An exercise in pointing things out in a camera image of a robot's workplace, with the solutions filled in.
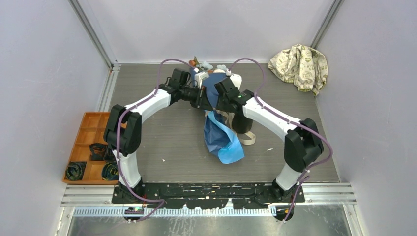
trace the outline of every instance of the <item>blue cloth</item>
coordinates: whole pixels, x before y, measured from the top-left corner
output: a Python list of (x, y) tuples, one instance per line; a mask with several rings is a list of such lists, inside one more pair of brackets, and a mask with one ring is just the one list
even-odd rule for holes
[(245, 157), (237, 135), (225, 125), (223, 116), (217, 112), (211, 111), (206, 116), (204, 141), (208, 151), (218, 156), (223, 164), (237, 162)]
[[(194, 81), (194, 70), (190, 70), (191, 78)], [(219, 93), (214, 86), (226, 77), (226, 73), (211, 73), (203, 80), (206, 87), (208, 101), (212, 107), (217, 106)], [(217, 156), (223, 164), (237, 162), (244, 158), (243, 148), (238, 136), (226, 126), (221, 114), (211, 111), (204, 123), (204, 142), (208, 151)]]

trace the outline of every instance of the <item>gray platform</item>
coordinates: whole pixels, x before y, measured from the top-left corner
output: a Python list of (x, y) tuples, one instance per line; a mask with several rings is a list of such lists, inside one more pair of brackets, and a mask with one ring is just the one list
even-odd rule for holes
[[(163, 66), (161, 83), (171, 76), (177, 64)], [(263, 64), (267, 83), (259, 96), (271, 106), (300, 119), (322, 123), (311, 93), (298, 92), (292, 84), (280, 81)], [(156, 86), (158, 65), (123, 65), (117, 78), (111, 106), (133, 103), (151, 93)], [(234, 73), (242, 76), (241, 90), (254, 91), (262, 74), (254, 64), (237, 64)], [(224, 165), (211, 155), (203, 139), (204, 112), (180, 101), (150, 117), (142, 127), (138, 149), (139, 172), (145, 182), (251, 182), (272, 181), (284, 166), (284, 144), (271, 131), (254, 122), (256, 143), (243, 146), (245, 157)], [(328, 156), (328, 151), (319, 159)], [(309, 181), (338, 181), (333, 161), (311, 170)]]

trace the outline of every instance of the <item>wooden tray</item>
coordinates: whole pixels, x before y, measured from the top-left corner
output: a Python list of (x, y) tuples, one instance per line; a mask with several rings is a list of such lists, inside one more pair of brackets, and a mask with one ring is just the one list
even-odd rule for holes
[(68, 184), (117, 184), (117, 180), (106, 181), (102, 179), (101, 171), (106, 162), (92, 161), (89, 150), (89, 146), (92, 143), (107, 144), (104, 141), (103, 135), (109, 115), (109, 112), (84, 113), (68, 163), (87, 162), (86, 169), (84, 170), (83, 178), (75, 181), (68, 180), (65, 177), (64, 171), (63, 182)]

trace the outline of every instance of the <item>crumpled printed fabric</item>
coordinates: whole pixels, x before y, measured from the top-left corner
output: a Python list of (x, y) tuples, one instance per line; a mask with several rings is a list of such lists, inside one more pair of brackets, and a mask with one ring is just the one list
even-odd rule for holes
[(314, 96), (319, 94), (327, 81), (326, 57), (301, 44), (275, 55), (269, 60), (268, 68), (282, 81), (294, 83), (298, 91), (313, 91)]

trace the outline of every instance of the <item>gray work surface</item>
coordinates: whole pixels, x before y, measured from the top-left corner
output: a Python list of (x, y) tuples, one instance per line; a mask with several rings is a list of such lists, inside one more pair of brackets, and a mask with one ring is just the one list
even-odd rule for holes
[[(312, 93), (298, 92), (292, 84), (279, 80), (267, 67), (266, 84), (259, 97), (276, 109), (299, 119), (313, 119), (324, 134)], [(156, 86), (159, 65), (122, 65), (117, 77), (111, 106), (127, 105), (150, 94)], [(162, 67), (164, 83), (179, 64)], [(233, 72), (242, 76), (240, 90), (255, 91), (262, 73), (255, 64), (240, 63)], [(139, 173), (144, 182), (270, 182), (284, 167), (284, 143), (272, 131), (254, 122), (251, 131), (256, 143), (243, 146), (245, 157), (222, 164), (210, 154), (203, 138), (204, 111), (189, 102), (179, 101), (148, 118), (142, 126), (142, 142), (137, 151)], [(328, 149), (319, 160), (328, 156)], [(332, 160), (311, 170), (313, 181), (339, 181)]]
[(350, 236), (342, 205), (296, 206), (284, 225), (271, 216), (151, 217), (127, 224), (122, 217), (74, 217), (69, 236)]

